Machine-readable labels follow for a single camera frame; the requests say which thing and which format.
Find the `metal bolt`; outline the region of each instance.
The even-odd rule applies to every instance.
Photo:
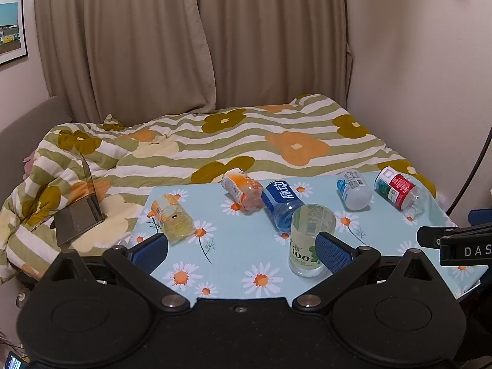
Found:
[[[248,311],[248,308],[245,307],[244,305],[236,305],[234,307],[234,310],[237,312],[237,313],[245,313]]]
[[[313,294],[303,294],[297,297],[297,303],[301,305],[301,307],[313,308],[321,304],[321,298]]]
[[[186,298],[179,294],[169,294],[161,299],[162,305],[168,308],[177,308],[186,302]]]

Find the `framed picture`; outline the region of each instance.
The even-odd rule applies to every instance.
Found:
[[[0,65],[26,57],[22,0],[0,0]]]

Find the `beige curtain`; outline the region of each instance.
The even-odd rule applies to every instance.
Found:
[[[321,93],[345,106],[344,0],[198,0],[216,106]]]
[[[77,121],[215,108],[196,0],[34,1],[48,90],[68,97]]]

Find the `gray headboard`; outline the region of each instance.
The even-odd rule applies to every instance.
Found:
[[[54,96],[0,132],[0,204],[22,183],[24,158],[28,157],[54,126],[72,122],[64,97]]]

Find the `laptop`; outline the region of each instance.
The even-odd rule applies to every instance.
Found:
[[[94,182],[90,174],[89,165],[82,154],[81,157],[89,195],[67,205],[55,213],[53,223],[56,229],[58,247],[81,236],[104,220],[97,195],[95,194]]]

